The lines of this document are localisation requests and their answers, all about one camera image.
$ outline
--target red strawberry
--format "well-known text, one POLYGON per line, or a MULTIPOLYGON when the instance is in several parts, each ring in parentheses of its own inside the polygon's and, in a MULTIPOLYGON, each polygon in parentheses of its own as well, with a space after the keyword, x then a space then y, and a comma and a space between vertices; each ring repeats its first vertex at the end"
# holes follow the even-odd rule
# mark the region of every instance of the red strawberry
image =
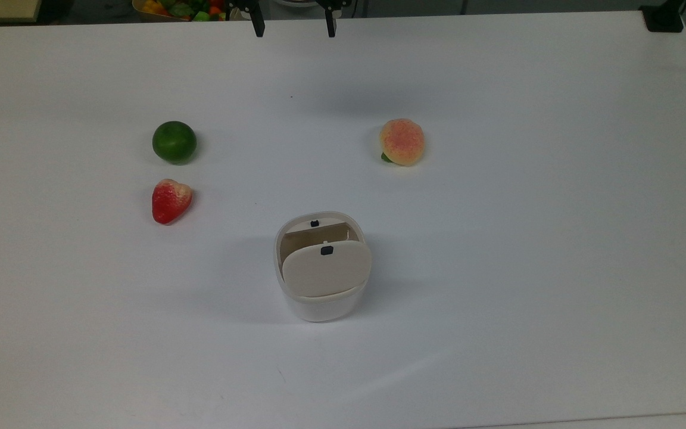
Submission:
POLYGON ((192 203, 192 188, 171 179, 163 179, 152 191, 152 218, 158 223, 172 222, 192 203))

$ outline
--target artificial peach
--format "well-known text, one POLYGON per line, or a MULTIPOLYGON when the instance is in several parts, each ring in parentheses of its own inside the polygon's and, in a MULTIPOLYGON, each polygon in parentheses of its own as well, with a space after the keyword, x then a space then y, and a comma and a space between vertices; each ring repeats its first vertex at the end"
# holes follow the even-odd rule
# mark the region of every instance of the artificial peach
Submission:
POLYGON ((381 130, 383 160, 401 166, 416 163, 425 151, 422 128, 409 119, 392 119, 381 130))

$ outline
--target plastic container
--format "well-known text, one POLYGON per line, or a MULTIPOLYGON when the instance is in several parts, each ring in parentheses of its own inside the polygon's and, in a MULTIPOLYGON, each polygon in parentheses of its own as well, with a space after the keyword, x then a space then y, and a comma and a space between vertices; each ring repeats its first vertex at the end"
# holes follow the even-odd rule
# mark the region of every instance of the plastic container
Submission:
POLYGON ((277 233, 277 280, 303 320, 329 321, 350 313, 361 300, 371 268, 364 233, 345 214, 296 217, 277 233))

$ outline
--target beige lid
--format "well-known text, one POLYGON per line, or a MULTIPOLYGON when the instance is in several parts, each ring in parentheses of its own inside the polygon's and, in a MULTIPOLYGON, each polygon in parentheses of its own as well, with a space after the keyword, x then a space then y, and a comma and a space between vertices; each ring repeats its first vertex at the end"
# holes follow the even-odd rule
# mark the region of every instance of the beige lid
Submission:
POLYGON ((335 241, 303 247, 282 264, 288 290, 296 296, 329 296, 367 281, 372 253, 359 241, 335 241))

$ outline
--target lime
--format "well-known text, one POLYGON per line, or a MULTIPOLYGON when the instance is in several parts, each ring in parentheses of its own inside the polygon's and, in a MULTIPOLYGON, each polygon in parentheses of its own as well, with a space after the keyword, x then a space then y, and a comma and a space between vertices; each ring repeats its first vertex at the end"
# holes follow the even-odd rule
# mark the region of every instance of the lime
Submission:
POLYGON ((186 163, 198 146, 195 133, 189 125, 178 120, 162 124, 152 134, 152 149, 172 164, 186 163))

